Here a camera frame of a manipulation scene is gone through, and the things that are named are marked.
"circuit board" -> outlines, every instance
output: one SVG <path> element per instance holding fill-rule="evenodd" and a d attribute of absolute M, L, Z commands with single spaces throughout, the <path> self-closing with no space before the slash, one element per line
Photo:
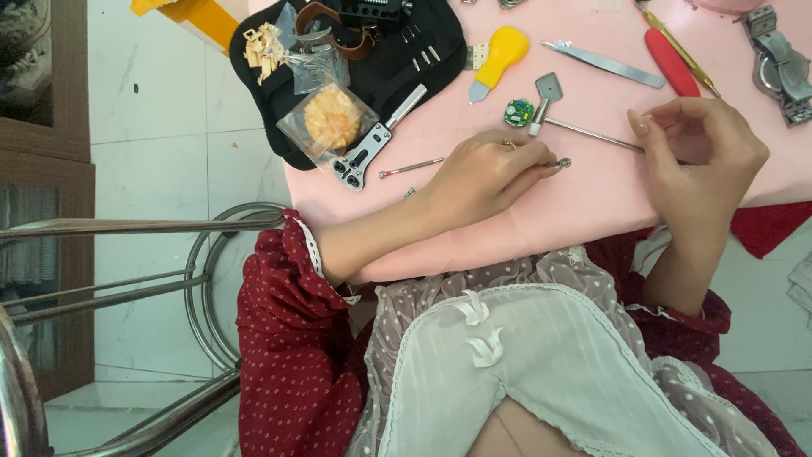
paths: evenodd
<path fill-rule="evenodd" d="M 505 108 L 505 122 L 513 127 L 524 127 L 533 119 L 533 105 L 526 98 L 511 100 Z"/>

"tweezers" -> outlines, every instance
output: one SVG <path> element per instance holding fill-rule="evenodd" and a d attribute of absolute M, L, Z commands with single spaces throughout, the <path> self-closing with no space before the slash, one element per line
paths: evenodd
<path fill-rule="evenodd" d="M 632 81 L 650 85 L 651 87 L 655 87 L 657 89 L 665 85 L 665 78 L 662 76 L 652 75 L 651 73 L 642 71 L 640 68 L 635 68 L 630 65 L 626 65 L 625 63 L 620 63 L 616 60 L 609 59 L 608 57 L 603 57 L 602 55 L 597 55 L 589 51 L 573 48 L 569 42 L 558 40 L 555 43 L 550 43 L 548 41 L 541 41 L 541 43 L 552 50 L 560 52 L 561 54 L 566 54 L 573 59 L 580 60 L 583 63 L 588 63 L 589 65 L 600 68 L 606 72 L 621 75 L 622 77 L 629 78 Z"/>

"red screwdriver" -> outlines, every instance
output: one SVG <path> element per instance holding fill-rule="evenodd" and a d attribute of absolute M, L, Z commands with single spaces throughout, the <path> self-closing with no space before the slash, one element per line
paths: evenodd
<path fill-rule="evenodd" d="M 668 80 L 668 84 L 674 88 L 677 95 L 700 97 L 699 86 L 697 86 L 693 74 L 662 32 L 656 28 L 646 32 L 646 47 L 649 48 L 651 57 L 654 58 L 660 71 L 665 75 L 665 79 Z"/>

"yellow handle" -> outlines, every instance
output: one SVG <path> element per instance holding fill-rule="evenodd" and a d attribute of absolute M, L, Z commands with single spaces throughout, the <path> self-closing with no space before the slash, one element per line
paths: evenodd
<path fill-rule="evenodd" d="M 497 28 L 488 43 L 488 59 L 474 79 L 493 89 L 502 78 L 502 73 L 522 60 L 529 49 L 530 40 L 522 32 L 510 25 Z"/>

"brown leather strap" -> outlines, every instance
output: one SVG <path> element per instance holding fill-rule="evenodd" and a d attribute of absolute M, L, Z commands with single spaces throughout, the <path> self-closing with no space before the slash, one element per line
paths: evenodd
<path fill-rule="evenodd" d="M 322 3 L 319 3 L 316 0 L 312 0 L 306 7 L 299 11 L 299 14 L 296 15 L 296 23 L 294 24 L 293 32 L 296 35 L 304 35 L 307 24 L 309 24 L 311 20 L 315 19 L 317 15 L 322 13 L 339 22 L 341 21 L 338 12 L 325 7 Z M 372 50 L 372 46 L 375 46 L 375 40 L 365 28 L 361 30 L 360 45 L 354 48 L 341 46 L 332 35 L 329 36 L 329 39 L 333 46 L 335 46 L 335 49 L 339 50 L 341 55 L 350 60 L 363 59 Z"/>

